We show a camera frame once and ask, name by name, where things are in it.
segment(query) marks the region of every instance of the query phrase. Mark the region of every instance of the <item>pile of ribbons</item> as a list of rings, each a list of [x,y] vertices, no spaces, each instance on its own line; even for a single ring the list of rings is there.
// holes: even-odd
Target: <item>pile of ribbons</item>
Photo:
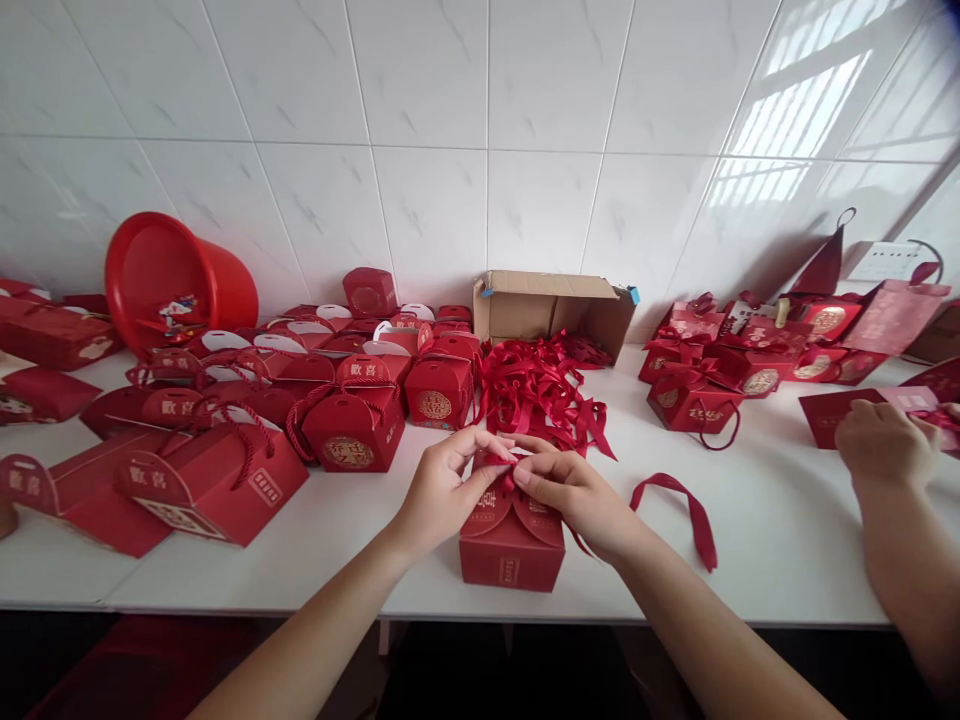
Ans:
[[[580,370],[597,370],[612,358],[587,338],[561,330],[550,340],[507,340],[480,365],[480,407],[490,432],[543,438],[586,457],[587,448],[616,460],[604,436],[607,406],[584,399]]]

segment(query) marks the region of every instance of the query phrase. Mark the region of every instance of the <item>gold decoration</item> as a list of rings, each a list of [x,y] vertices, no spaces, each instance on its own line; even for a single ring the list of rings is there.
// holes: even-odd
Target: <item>gold decoration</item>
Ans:
[[[818,375],[823,375],[828,367],[830,367],[830,356],[817,355],[812,365],[804,365],[803,367],[797,368],[793,371],[793,374],[801,380],[810,380]]]
[[[425,390],[417,396],[417,407],[426,417],[442,420],[450,415],[453,406],[447,396],[436,390]]]
[[[773,368],[759,370],[743,383],[744,395],[763,395],[780,380],[780,373]]]
[[[332,463],[351,470],[360,470],[373,464],[374,454],[356,438],[338,436],[323,444],[323,456]]]
[[[834,328],[840,327],[840,323],[847,317],[847,311],[842,307],[824,308],[810,322],[813,323],[813,332],[817,335],[825,335]]]
[[[679,398],[680,393],[677,388],[673,390],[668,390],[665,393],[657,395],[657,402],[660,404],[660,407],[673,407],[677,404],[677,398]]]

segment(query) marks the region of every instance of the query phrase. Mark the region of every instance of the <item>red paper bag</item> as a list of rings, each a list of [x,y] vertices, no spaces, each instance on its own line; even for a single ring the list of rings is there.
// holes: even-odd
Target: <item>red paper bag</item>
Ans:
[[[841,342],[854,350],[900,355],[923,331],[944,298],[949,285],[925,284],[937,263],[922,263],[908,280],[884,280],[864,296],[864,309]]]
[[[127,429],[49,469],[26,455],[8,455],[0,461],[0,488],[117,552],[143,557],[170,528],[117,491],[116,469],[125,452],[155,451],[168,438],[152,428]]]
[[[483,467],[474,456],[473,470]],[[566,554],[562,518],[500,477],[480,498],[460,530],[463,581],[518,590],[553,592]]]
[[[226,403],[218,413],[172,451],[123,453],[119,486],[175,530],[246,547],[309,473],[279,428]]]

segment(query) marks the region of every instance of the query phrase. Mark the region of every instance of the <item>gold emblem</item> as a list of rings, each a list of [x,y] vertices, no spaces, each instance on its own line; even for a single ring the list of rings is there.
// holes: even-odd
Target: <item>gold emblem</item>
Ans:
[[[665,393],[657,395],[657,402],[660,403],[660,407],[673,407],[677,404],[677,398],[680,396],[677,388],[673,390],[668,390]]]
[[[863,367],[857,368],[857,361],[855,359],[844,360],[840,367],[840,379],[841,380],[856,380],[857,378],[866,377],[871,370],[873,370],[875,361],[871,357],[863,359]]]
[[[373,464],[373,450],[356,438],[334,437],[323,444],[323,456],[332,463],[351,470]]]
[[[834,328],[840,327],[840,323],[847,317],[847,311],[842,307],[824,308],[813,316],[813,332],[817,335],[825,335]]]
[[[780,380],[780,373],[772,368],[760,370],[747,378],[743,384],[744,395],[763,395]]]
[[[426,390],[417,397],[417,407],[426,417],[442,420],[450,415],[453,406],[447,396],[436,390]]]
[[[810,380],[818,375],[823,375],[828,367],[830,367],[830,356],[817,355],[817,359],[813,361],[813,365],[804,365],[801,368],[797,368],[793,371],[793,374],[801,380]]]

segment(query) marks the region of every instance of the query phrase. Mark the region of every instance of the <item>wall tile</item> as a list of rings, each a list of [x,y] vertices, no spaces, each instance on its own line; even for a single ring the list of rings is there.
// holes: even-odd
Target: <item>wall tile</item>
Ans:
[[[910,38],[843,157],[941,162],[960,137],[960,45],[937,5]]]
[[[599,172],[599,154],[492,151],[489,266],[580,272]]]
[[[400,301],[471,304],[486,266],[484,153],[373,152]]]
[[[836,158],[927,0],[784,0],[726,145]]]
[[[250,270],[261,315],[310,297],[253,144],[149,140],[143,148],[190,229]]]
[[[59,0],[0,4],[0,131],[131,134]]]
[[[206,0],[256,140],[366,143],[342,0]]]
[[[269,144],[260,156],[312,300],[345,303],[355,267],[392,269],[369,147]]]
[[[134,213],[177,216],[136,140],[28,138],[26,143],[67,212],[83,223],[104,254],[117,226]]]
[[[200,0],[64,0],[137,137],[248,140]]]
[[[62,295],[103,292],[103,247],[50,182],[39,158],[16,137],[0,137],[0,245],[15,259],[3,272],[28,272]]]
[[[603,150],[631,0],[490,1],[490,147]]]
[[[683,251],[712,158],[607,155],[587,238],[583,272],[640,293],[636,324],[656,324],[655,305]]]
[[[899,163],[721,160],[666,299],[705,290],[721,299],[744,289],[772,296],[834,231],[844,209],[858,210],[846,228],[847,249],[880,240],[934,169]],[[872,286],[863,285],[841,284],[839,289],[866,292]]]
[[[487,3],[347,7],[373,143],[486,147]]]
[[[607,150],[718,153],[779,4],[638,0]]]

